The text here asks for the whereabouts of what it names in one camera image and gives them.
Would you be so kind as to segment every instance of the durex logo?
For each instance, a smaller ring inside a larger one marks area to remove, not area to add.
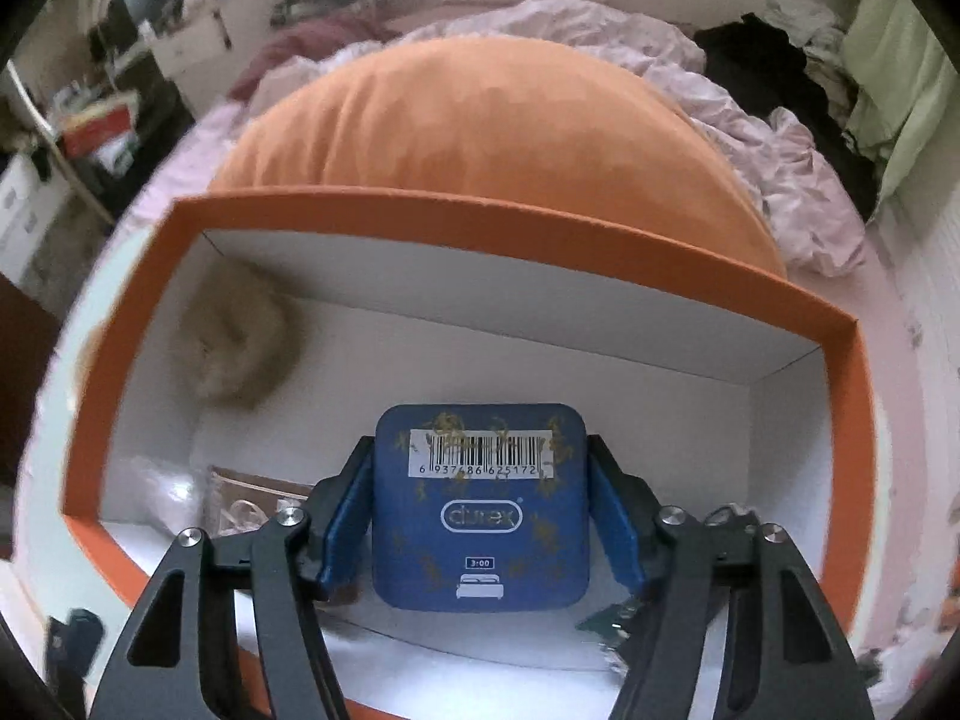
[[[451,533],[512,533],[523,522],[523,511],[512,501],[449,501],[440,522]]]

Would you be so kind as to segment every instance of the bed icon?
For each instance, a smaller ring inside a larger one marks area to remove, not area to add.
[[[503,586],[496,574],[464,574],[457,586],[457,598],[503,598]]]

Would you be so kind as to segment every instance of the black metal arm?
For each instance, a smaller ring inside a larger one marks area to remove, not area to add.
[[[313,602],[325,595],[331,523],[372,448],[365,437],[304,507],[258,531],[177,536],[117,641],[91,720],[263,720],[240,679],[235,589],[253,591],[275,720],[349,720]],[[637,533],[646,580],[618,623],[613,653],[625,680],[611,720],[688,717],[718,591],[728,594],[730,615],[714,720],[872,718],[846,638],[783,528],[733,506],[699,522],[661,506],[599,437],[590,437],[589,453]],[[51,712],[37,718],[67,716]]]

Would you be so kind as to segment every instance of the barcode sticker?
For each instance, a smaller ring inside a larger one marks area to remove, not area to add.
[[[407,475],[419,479],[553,479],[549,430],[411,430]]]

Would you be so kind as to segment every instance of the metal screw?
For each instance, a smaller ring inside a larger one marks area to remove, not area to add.
[[[787,536],[784,528],[781,528],[781,526],[776,524],[776,522],[765,523],[763,527],[760,528],[760,531],[763,533],[763,537],[766,538],[767,541],[770,541],[774,544],[784,543],[787,538],[790,538],[790,536]]]
[[[686,519],[686,512],[679,506],[664,506],[659,516],[664,525],[682,525]]]
[[[277,522],[284,528],[290,528],[294,525],[299,525],[304,521],[304,510],[299,506],[288,506],[286,509],[281,509],[277,512]]]
[[[202,540],[203,531],[200,528],[187,528],[185,531],[180,531],[179,536],[176,537],[176,542],[181,547],[192,547]]]

